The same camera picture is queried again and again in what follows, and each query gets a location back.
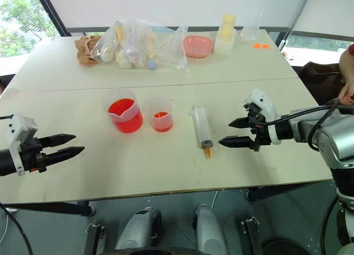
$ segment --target plastic tube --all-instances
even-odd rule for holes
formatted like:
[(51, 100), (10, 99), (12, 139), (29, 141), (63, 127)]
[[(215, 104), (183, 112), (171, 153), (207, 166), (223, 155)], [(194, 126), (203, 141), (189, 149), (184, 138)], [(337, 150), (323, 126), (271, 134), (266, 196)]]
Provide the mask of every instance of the plastic tube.
[(194, 128), (196, 130), (197, 142), (200, 148), (204, 149), (207, 158), (210, 158), (210, 148), (214, 145), (211, 139), (211, 131), (208, 122), (209, 112), (206, 107), (194, 105), (191, 111)]

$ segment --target plastic bag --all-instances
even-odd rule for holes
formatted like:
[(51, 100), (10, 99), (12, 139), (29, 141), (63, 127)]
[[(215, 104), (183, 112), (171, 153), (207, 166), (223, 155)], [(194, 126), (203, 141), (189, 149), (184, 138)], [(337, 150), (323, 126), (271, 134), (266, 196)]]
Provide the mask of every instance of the plastic bag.
[(113, 25), (96, 43), (91, 51), (91, 56), (99, 63), (109, 63), (114, 59), (117, 50), (119, 50), (119, 42), (116, 26)]
[(116, 22), (121, 51), (117, 61), (129, 60), (134, 67), (154, 70), (159, 65), (189, 72), (183, 40), (187, 27), (176, 31), (141, 19), (122, 19)]

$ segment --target floor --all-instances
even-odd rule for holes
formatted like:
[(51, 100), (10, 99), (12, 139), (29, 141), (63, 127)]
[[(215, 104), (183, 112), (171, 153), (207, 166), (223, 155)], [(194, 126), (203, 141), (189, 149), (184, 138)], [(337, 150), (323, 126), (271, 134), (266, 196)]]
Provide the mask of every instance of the floor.
[[(249, 255), (247, 239), (240, 232), (241, 219), (255, 215), (260, 221), (262, 241), (287, 238), (306, 248), (311, 254), (320, 254), (319, 234), (324, 212), (335, 196), (332, 181), (323, 181), (286, 194), (259, 202), (248, 202), (247, 190), (219, 191), (214, 212), (225, 232), (231, 255)], [(106, 235), (99, 242), (98, 252), (113, 250), (118, 236), (129, 218), (147, 206), (162, 213), (162, 247), (195, 248), (195, 232), (191, 227), (195, 206), (206, 203), (211, 206), (215, 191), (137, 197), (120, 200), (95, 201), (97, 210), (93, 217), (59, 215), (45, 212), (18, 210), (16, 219), (22, 225), (34, 254), (80, 255), (84, 251), (89, 223), (106, 226)], [(333, 255), (340, 248), (336, 237), (335, 214), (332, 212), (326, 236), (327, 254)], [(0, 214), (0, 237), (6, 217)], [(0, 246), (0, 254), (26, 254), (27, 250), (15, 225), (9, 222), (8, 232)]]

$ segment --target metal frame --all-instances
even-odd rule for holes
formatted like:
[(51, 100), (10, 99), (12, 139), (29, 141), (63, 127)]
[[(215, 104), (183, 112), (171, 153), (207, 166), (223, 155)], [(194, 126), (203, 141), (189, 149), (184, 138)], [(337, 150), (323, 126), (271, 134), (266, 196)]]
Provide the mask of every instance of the metal frame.
[(89, 206), (88, 201), (78, 201), (77, 204), (68, 202), (46, 202), (39, 204), (3, 204), (5, 207), (25, 209), (32, 211), (56, 212), (81, 216), (93, 216), (96, 212), (94, 207)]
[(86, 229), (87, 237), (84, 249), (84, 255), (96, 255), (98, 241), (105, 234), (105, 227), (101, 225), (89, 224)]
[(299, 20), (301, 14), (303, 13), (303, 10), (305, 9), (305, 6), (306, 6), (306, 4), (307, 4), (308, 1), (309, 1), (309, 0), (303, 0), (301, 6), (299, 7), (299, 9), (298, 9), (298, 11), (297, 11), (297, 13), (296, 13), (296, 15), (295, 15), (295, 17), (294, 17), (293, 22), (291, 23), (291, 26), (290, 26), (289, 31), (287, 32), (287, 34), (286, 34), (285, 37), (284, 37), (284, 40), (287, 40), (288, 37), (289, 37), (289, 36), (291, 35), (291, 33), (293, 32), (293, 30), (294, 30), (294, 28), (295, 28), (295, 26), (296, 26), (296, 23), (298, 22), (298, 20)]
[(287, 35), (287, 33), (286, 32), (280, 32), (279, 33), (279, 35), (278, 35), (278, 37), (277, 37), (277, 39), (276, 39), (276, 41), (274, 42), (277, 46), (279, 46), (280, 44), (281, 44), (281, 42), (283, 41), (283, 40), (285, 40), (285, 36)]
[(47, 12), (49, 18), (57, 28), (59, 34), (62, 37), (71, 37), (71, 34), (66, 30), (63, 22), (61, 21), (59, 15), (57, 14), (50, 0), (39, 0), (39, 1), (41, 2), (43, 8)]
[(263, 255), (261, 239), (258, 233), (259, 222), (256, 217), (251, 217), (241, 221), (243, 234), (248, 237), (249, 247), (252, 255)]
[(249, 188), (248, 193), (246, 193), (246, 199), (248, 201), (264, 200), (266, 198), (277, 196), (279, 194), (290, 192), (292, 190), (300, 189), (314, 183), (316, 182)]
[[(69, 33), (83, 33), (83, 32), (105, 32), (109, 27), (68, 27), (66, 31)], [(172, 30), (177, 30), (179, 27), (168, 27)], [(236, 30), (241, 30), (243, 27), (235, 27)], [(290, 27), (259, 27), (265, 29), (267, 32), (287, 32)], [(219, 27), (188, 27), (188, 32), (205, 32), (218, 31)]]

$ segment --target table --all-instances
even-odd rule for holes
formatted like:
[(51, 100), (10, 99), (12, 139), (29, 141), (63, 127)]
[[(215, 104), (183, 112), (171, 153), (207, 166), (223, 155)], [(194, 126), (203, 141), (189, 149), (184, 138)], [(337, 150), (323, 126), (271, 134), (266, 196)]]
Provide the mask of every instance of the table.
[[(261, 31), (257, 42), (271, 40)], [(64, 146), (84, 145), (85, 150), (44, 173), (1, 178), (0, 199), (17, 207), (30, 203), (35, 210), (51, 206), (87, 215), (88, 208), (73, 209), (62, 202), (331, 179), (320, 154), (306, 144), (286, 140), (256, 153), (217, 143), (225, 136), (251, 135), (248, 129), (227, 125), (246, 115), (242, 103), (254, 87), (273, 99), (280, 114), (316, 105), (273, 43), (269, 50), (257, 50), (238, 40), (230, 58), (210, 55), (189, 63), (188, 75), (169, 69), (120, 70), (114, 63), (86, 69), (76, 62), (72, 38), (42, 44), (2, 95), (1, 114), (34, 118), (38, 137), (75, 134), (77, 138)], [(102, 100), (118, 86), (132, 89), (142, 108), (145, 122), (136, 133), (118, 132), (102, 108)], [(173, 103), (174, 127), (169, 132), (155, 132), (146, 119), (144, 103), (155, 96)], [(210, 160), (197, 147), (189, 116), (195, 103), (212, 113), (215, 146)], [(0, 132), (7, 127), (0, 121)], [(0, 134), (0, 147), (6, 146)]]
[[(85, 150), (70, 160), (49, 166), (47, 172), (2, 178), (0, 199), (4, 202), (107, 199), (330, 179), (330, 171), (320, 154), (307, 144), (285, 140), (282, 145), (262, 147), (256, 153), (247, 148), (225, 148), (217, 143), (225, 136), (249, 134), (248, 129), (227, 125), (246, 115), (242, 102), (254, 87), (264, 90), (281, 114), (315, 105), (310, 94), (304, 94), (305, 87), (299, 79), (139, 87), (133, 91), (140, 106), (152, 96), (172, 100), (174, 127), (166, 133), (155, 132), (142, 109), (143, 127), (136, 133), (123, 134), (115, 129), (101, 108), (101, 101), (110, 89), (19, 93), (5, 97), (0, 101), (4, 114), (22, 113), (34, 118), (39, 137), (75, 134), (77, 138), (70, 145), (84, 145)], [(215, 147), (211, 160), (205, 159), (197, 147), (189, 116), (194, 103), (206, 105), (212, 113)], [(8, 123), (0, 124), (0, 132), (4, 132)], [(6, 147), (3, 135), (0, 147)]]
[[(215, 38), (216, 32), (188, 34)], [(57, 38), (38, 46), (7, 89), (56, 91), (298, 77), (265, 30), (260, 30), (258, 39), (252, 42), (236, 36), (231, 56), (210, 54), (204, 59), (188, 58), (189, 74), (162, 66), (157, 71), (121, 70), (116, 62), (84, 68), (76, 60), (76, 39), (78, 37)], [(252, 47), (255, 43), (269, 44), (270, 48), (255, 49)]]

